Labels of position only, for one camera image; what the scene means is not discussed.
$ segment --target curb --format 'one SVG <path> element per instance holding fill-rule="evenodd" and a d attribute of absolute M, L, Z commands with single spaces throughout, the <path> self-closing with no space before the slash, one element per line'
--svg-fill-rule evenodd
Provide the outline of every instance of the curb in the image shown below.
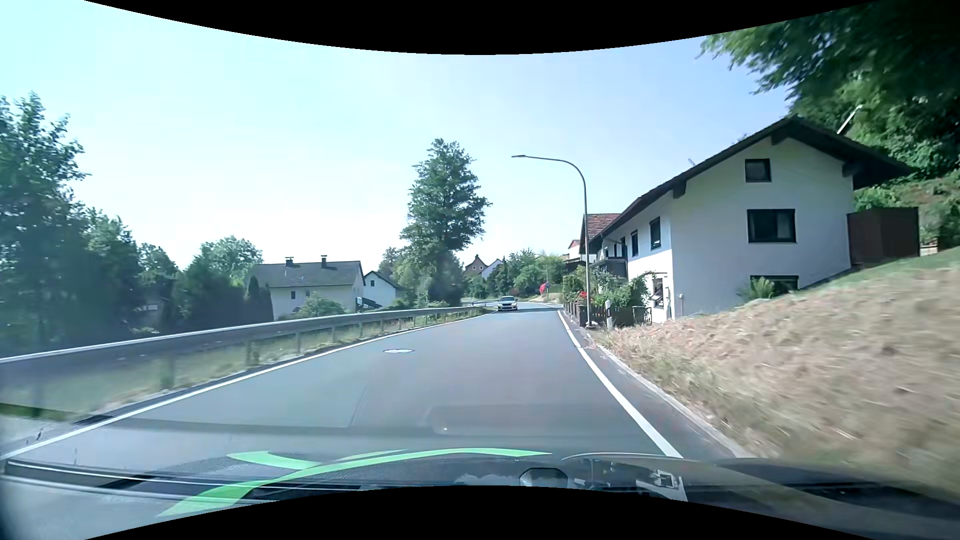
<path fill-rule="evenodd" d="M 676 398 L 674 398 L 670 394 L 667 394 L 662 388 L 653 384 L 649 380 L 645 379 L 641 374 L 634 371 L 633 368 L 631 368 L 623 360 L 618 358 L 613 352 L 611 352 L 610 349 L 607 349 L 603 345 L 600 345 L 599 343 L 597 343 L 593 339 L 593 336 L 589 334 L 589 332 L 581 331 L 580 335 L 584 336 L 587 340 L 589 340 L 590 343 L 594 347 L 596 347 L 598 351 L 603 353 L 607 358 L 609 358 L 614 364 L 616 364 L 617 367 L 622 369 L 626 374 L 633 377 L 637 382 L 639 382 L 648 390 L 656 394 L 659 398 L 661 398 L 662 400 L 670 404 L 670 406 L 677 409 L 677 411 L 680 412 L 683 416 L 685 416 L 687 420 L 695 424 L 705 434 L 709 435 L 717 443 L 719 443 L 720 445 L 725 447 L 727 450 L 729 450 L 734 457 L 756 457 L 754 454 L 747 452 L 742 446 L 734 442 L 727 435 L 723 434 L 723 432 L 715 428 L 713 425 L 710 424 L 710 422 L 708 422 L 702 416 L 700 416 L 699 414 L 691 410 L 688 406 L 680 403 L 679 401 L 677 401 Z"/>

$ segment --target grassy slope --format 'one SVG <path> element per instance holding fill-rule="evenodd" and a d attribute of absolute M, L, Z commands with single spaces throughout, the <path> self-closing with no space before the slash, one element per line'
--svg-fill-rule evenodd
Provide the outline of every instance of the grassy slope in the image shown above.
<path fill-rule="evenodd" d="M 756 454 L 960 493 L 960 248 L 598 339 Z"/>

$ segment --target shrub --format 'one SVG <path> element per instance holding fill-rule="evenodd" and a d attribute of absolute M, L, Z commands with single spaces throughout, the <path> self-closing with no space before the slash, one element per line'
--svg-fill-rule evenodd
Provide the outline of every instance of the shrub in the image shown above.
<path fill-rule="evenodd" d="M 761 298 L 773 298 L 776 294 L 774 283 L 766 278 L 756 278 L 750 280 L 750 285 L 737 291 L 737 296 L 745 302 L 758 300 Z"/>

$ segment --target house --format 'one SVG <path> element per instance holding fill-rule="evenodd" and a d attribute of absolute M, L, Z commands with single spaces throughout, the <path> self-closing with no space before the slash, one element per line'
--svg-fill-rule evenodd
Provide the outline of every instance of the house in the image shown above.
<path fill-rule="evenodd" d="M 396 300 L 396 292 L 401 289 L 393 280 L 371 270 L 363 277 L 363 296 L 381 306 L 389 306 Z"/>
<path fill-rule="evenodd" d="M 274 319 L 294 313 L 308 298 L 320 295 L 340 304 L 347 313 L 357 310 L 357 298 L 364 295 L 363 268 L 359 260 L 256 264 L 250 272 L 260 286 L 270 290 Z"/>
<path fill-rule="evenodd" d="M 487 268 L 484 268 L 484 271 L 480 273 L 480 277 L 482 277 L 484 280 L 486 278 L 489 278 L 490 274 L 493 273 L 493 270 L 495 270 L 496 267 L 501 264 L 503 264 L 502 260 L 500 260 L 499 258 L 495 259 L 493 262 L 490 263 L 490 266 L 488 266 Z"/>
<path fill-rule="evenodd" d="M 473 262 L 467 266 L 464 266 L 464 274 L 468 277 L 476 276 L 477 274 L 483 272 L 485 268 L 487 268 L 487 264 L 480 259 L 479 255 L 474 255 Z"/>
<path fill-rule="evenodd" d="M 788 116 L 641 195 L 587 249 L 624 278 L 654 273 L 654 322 L 713 313 L 751 278 L 794 289 L 849 270 L 853 191 L 909 172 Z"/>

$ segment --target oncoming car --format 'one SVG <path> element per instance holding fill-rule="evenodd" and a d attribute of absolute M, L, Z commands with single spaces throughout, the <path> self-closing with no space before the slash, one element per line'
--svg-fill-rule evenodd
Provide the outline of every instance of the oncoming car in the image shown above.
<path fill-rule="evenodd" d="M 504 296 L 500 298 L 500 301 L 496 303 L 497 311 L 504 311 L 506 309 L 512 309 L 516 311 L 516 298 L 513 296 Z"/>

